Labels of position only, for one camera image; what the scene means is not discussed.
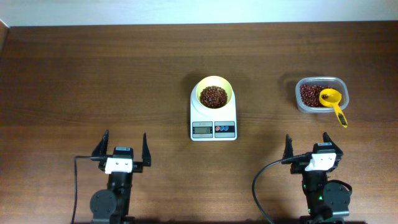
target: brown beans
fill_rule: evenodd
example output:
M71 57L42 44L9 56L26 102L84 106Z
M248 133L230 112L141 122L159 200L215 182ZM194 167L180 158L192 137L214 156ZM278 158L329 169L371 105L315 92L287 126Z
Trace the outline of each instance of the brown beans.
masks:
M227 99L225 90L218 86L208 86L200 93L200 103L208 108L221 108L225 106Z
M323 107L319 102L319 94L326 88L332 88L330 86L320 85L302 85L300 86L300 94L303 103L311 107Z

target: yellow bowl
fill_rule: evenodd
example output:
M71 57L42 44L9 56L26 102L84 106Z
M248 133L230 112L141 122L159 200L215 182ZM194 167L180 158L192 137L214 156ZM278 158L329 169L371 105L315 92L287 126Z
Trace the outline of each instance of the yellow bowl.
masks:
M229 84L229 82L223 78L223 77L219 77L219 76L210 76L210 77L206 77L204 79L202 79L197 86L197 99L200 103L200 93L208 86L218 86L221 87L222 89L225 90L226 95L227 95L227 100L226 100L226 104L224 106L226 106L229 101L231 100L232 97L232 87L231 84Z

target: scale control panel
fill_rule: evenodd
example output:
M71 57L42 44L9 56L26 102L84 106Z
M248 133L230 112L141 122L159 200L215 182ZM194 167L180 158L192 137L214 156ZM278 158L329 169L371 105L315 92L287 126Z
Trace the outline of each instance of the scale control panel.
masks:
M193 138L235 138L234 121L199 121L192 123Z

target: scoop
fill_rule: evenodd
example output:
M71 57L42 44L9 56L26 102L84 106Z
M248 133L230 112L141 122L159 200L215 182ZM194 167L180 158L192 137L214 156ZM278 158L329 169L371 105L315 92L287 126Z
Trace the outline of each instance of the scoop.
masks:
M335 109L336 116L338 118L338 121L340 122L341 125L343 125L344 128L347 128L347 119L344 116L342 110L338 106L338 103L340 103L341 100L341 93L339 93L337 90L334 89L324 89L321 91L319 94L319 102L326 107L333 107Z

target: white wall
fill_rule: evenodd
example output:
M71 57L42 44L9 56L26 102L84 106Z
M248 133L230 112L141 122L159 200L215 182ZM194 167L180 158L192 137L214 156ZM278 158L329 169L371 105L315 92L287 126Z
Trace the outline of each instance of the white wall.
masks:
M398 20L398 0L0 0L9 26Z

